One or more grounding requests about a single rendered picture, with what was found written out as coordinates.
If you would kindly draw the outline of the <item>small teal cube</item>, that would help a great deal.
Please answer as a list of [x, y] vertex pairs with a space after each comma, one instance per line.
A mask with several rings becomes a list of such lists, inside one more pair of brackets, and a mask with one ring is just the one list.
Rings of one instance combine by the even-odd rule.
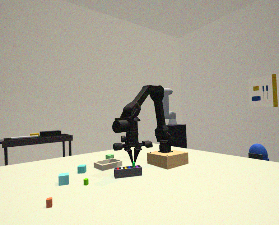
[[78, 174], [86, 172], [86, 165], [79, 165], [78, 166]]

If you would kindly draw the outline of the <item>light teal block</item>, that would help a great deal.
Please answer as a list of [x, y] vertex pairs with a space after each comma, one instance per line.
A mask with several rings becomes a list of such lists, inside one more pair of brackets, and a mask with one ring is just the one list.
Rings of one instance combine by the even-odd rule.
[[69, 173], [60, 173], [58, 176], [59, 186], [69, 185]]

